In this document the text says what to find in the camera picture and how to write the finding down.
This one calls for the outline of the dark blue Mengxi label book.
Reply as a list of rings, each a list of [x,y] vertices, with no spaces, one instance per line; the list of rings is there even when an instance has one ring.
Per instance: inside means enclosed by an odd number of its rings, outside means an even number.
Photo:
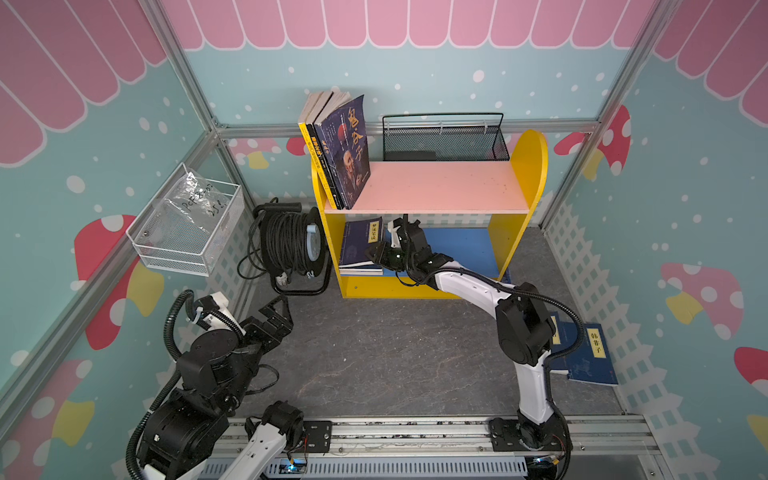
[[[376,246],[382,238],[381,217],[348,221],[344,227],[340,267],[346,269],[372,267],[366,250]]]

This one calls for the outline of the yellow cartoon cover book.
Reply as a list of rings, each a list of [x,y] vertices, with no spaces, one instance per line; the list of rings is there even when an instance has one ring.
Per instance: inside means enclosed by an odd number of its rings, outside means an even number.
[[[306,126],[305,126],[305,120],[303,119],[303,117],[304,117],[304,116],[305,116],[305,115],[308,113],[308,110],[309,110],[309,108],[310,108],[310,104],[309,104],[309,98],[310,98],[310,95],[308,96],[308,98],[307,98],[307,100],[306,100],[306,102],[305,102],[305,105],[304,105],[304,107],[303,107],[303,109],[302,109],[302,111],[301,111],[301,113],[300,113],[300,116],[299,116],[299,119],[298,119],[298,126],[299,126],[299,129],[300,129],[300,131],[301,131],[301,134],[302,134],[302,136],[303,136],[303,139],[304,139],[304,141],[305,141],[305,144],[306,144],[306,146],[307,146],[307,149],[308,149],[308,151],[309,151],[309,154],[310,154],[310,157],[311,157],[311,160],[312,160],[312,167],[313,167],[313,171],[315,172],[316,176],[318,177],[318,180],[319,180],[319,182],[320,182],[320,185],[321,185],[321,186],[322,186],[322,188],[323,188],[323,185],[321,184],[321,180],[320,180],[320,177],[318,176],[318,173],[319,173],[319,170],[318,170],[318,168],[319,168],[319,165],[317,164],[316,160],[314,160],[314,159],[313,159],[314,155],[312,154],[312,149],[311,149],[311,144],[310,144],[310,138],[309,138],[309,134],[307,133],[307,129],[306,129]]]

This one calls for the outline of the dark blue bagua cover book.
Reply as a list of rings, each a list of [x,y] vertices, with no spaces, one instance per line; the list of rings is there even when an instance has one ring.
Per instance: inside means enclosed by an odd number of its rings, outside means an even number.
[[[381,276],[383,269],[340,269],[342,276]]]

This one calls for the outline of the black antler cover book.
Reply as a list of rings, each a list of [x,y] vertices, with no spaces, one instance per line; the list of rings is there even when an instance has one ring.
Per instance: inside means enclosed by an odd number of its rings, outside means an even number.
[[[333,178],[317,127],[315,126],[315,122],[321,112],[331,104],[333,96],[334,93],[331,90],[312,93],[309,98],[310,108],[303,119],[309,134],[312,154],[314,155],[313,159],[319,165],[318,176],[320,177],[321,184],[328,195],[331,206],[335,209],[341,209],[344,206],[343,198],[337,188],[336,180]]]

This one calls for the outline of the dark blue Sunzi label book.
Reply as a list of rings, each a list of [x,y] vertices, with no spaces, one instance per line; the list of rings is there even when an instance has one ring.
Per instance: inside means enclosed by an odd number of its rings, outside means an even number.
[[[381,276],[384,268],[376,264],[364,264],[353,266],[341,266],[339,272],[342,276]]]

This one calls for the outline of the old man cover book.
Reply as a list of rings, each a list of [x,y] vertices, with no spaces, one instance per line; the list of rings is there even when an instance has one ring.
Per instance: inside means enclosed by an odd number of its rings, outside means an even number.
[[[352,209],[370,178],[368,135],[364,118],[364,96],[334,93],[315,122],[326,158],[344,206]]]

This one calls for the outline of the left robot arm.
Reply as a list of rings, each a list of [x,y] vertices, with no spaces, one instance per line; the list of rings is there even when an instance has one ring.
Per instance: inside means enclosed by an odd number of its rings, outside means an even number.
[[[294,327],[288,300],[276,296],[260,317],[235,319],[220,292],[174,300],[163,341],[174,372],[134,429],[125,454],[132,479],[195,479],[244,398],[262,357]]]

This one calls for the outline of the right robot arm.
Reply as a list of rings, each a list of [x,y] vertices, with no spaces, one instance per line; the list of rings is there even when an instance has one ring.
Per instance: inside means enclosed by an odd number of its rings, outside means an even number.
[[[495,438],[516,438],[529,451],[541,451],[551,442],[565,455],[572,451],[567,420],[553,398],[550,373],[554,360],[576,352],[587,337],[578,314],[530,283],[505,284],[433,251],[420,223],[407,216],[395,220],[389,238],[368,247],[366,256],[397,275],[405,273],[407,287],[427,286],[452,294],[495,320],[498,344],[514,363],[519,388],[517,419],[493,420]],[[548,306],[566,313],[576,327],[575,339],[558,352],[553,350],[556,324]]]

